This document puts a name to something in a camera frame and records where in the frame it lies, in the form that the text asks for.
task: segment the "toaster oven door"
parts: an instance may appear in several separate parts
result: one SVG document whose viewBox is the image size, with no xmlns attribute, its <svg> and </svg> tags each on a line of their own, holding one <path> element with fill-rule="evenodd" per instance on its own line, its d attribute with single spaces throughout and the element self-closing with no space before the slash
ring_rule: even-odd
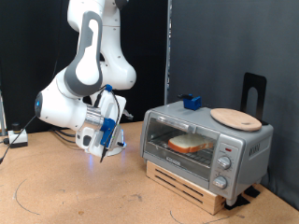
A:
<svg viewBox="0 0 299 224">
<path fill-rule="evenodd" d="M 150 113 L 144 152 L 172 163 L 192 173 L 194 178 L 200 177 L 208 183 L 219 136 L 219 133 L 198 124 Z"/>
</svg>

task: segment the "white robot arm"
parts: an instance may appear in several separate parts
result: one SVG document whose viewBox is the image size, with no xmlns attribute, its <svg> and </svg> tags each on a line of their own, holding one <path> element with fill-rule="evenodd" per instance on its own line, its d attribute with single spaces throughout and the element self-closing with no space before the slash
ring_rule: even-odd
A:
<svg viewBox="0 0 299 224">
<path fill-rule="evenodd" d="M 38 118 L 76 131 L 77 145 L 102 159 L 106 148 L 109 156 L 125 147 L 118 123 L 126 101 L 115 96 L 112 87 L 130 89 L 136 78 L 121 52 L 120 8 L 126 3 L 69 1 L 67 20 L 79 32 L 77 55 L 36 97 Z M 100 52 L 104 62 L 100 62 Z M 82 102 L 84 96 L 91 96 L 93 106 Z"/>
</svg>

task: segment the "wooden crate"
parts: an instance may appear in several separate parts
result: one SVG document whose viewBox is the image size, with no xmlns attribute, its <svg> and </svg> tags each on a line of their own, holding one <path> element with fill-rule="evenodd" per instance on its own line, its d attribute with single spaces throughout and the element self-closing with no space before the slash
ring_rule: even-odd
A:
<svg viewBox="0 0 299 224">
<path fill-rule="evenodd" d="M 203 189 L 192 182 L 175 175 L 148 161 L 147 176 L 159 184 L 171 189 L 191 203 L 203 208 L 211 215 L 218 213 L 224 206 L 225 198 Z"/>
</svg>

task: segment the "table surface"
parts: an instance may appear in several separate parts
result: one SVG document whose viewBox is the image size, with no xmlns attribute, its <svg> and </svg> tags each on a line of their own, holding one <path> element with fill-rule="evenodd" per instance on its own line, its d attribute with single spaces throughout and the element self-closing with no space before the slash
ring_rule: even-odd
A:
<svg viewBox="0 0 299 224">
<path fill-rule="evenodd" d="M 212 216 L 146 177 L 142 122 L 122 124 L 127 148 L 100 158 L 54 133 L 28 135 L 0 165 L 1 223 L 299 223 L 297 210 L 263 186 L 250 204 Z M 1 155 L 6 146 L 0 146 Z"/>
</svg>

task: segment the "black wall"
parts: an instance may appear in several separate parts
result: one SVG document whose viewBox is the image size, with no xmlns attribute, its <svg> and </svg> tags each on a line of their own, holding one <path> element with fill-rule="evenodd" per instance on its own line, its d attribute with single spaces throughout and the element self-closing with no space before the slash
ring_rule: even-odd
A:
<svg viewBox="0 0 299 224">
<path fill-rule="evenodd" d="M 286 0 L 173 1 L 168 98 L 193 93 L 204 106 L 240 109 L 244 74 L 266 77 L 263 120 L 274 136 L 263 184 L 297 209 L 298 8 Z"/>
<path fill-rule="evenodd" d="M 50 84 L 57 58 L 56 74 L 76 55 L 78 33 L 67 23 L 67 7 L 68 0 L 0 3 L 1 89 L 9 130 L 12 122 L 23 126 L 35 114 L 35 98 Z M 166 28 L 167 0 L 130 0 L 121 11 L 121 47 L 137 80 L 117 94 L 126 97 L 134 121 L 164 103 Z M 49 127 L 36 119 L 27 132 Z"/>
</svg>

